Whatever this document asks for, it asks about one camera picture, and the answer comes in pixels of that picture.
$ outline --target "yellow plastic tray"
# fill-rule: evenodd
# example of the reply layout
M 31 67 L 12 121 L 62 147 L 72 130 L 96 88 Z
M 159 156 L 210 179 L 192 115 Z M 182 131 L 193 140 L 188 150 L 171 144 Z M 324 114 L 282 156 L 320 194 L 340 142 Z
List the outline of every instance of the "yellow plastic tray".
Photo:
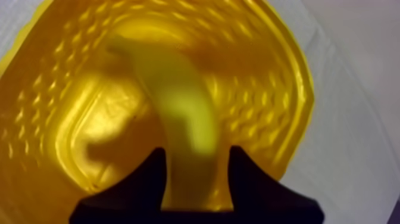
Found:
M 208 87 L 222 143 L 200 209 L 232 209 L 231 145 L 283 176 L 311 117 L 313 83 L 268 4 L 46 1 L 0 63 L 0 208 L 10 223 L 67 223 L 81 198 L 122 180 L 155 147 L 167 149 L 157 110 L 135 80 L 89 72 L 107 60 L 98 54 L 110 32 L 178 48 Z

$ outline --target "white fabric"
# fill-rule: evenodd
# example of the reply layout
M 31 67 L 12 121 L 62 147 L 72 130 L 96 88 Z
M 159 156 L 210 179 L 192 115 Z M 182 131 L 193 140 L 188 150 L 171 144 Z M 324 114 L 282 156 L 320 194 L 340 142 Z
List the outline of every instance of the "white fabric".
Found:
M 0 55 L 39 2 L 0 1 Z M 400 170 L 359 81 L 302 2 L 269 2 L 308 58 L 316 98 L 312 122 L 282 183 L 318 200 L 328 224 L 386 223 L 400 193 Z

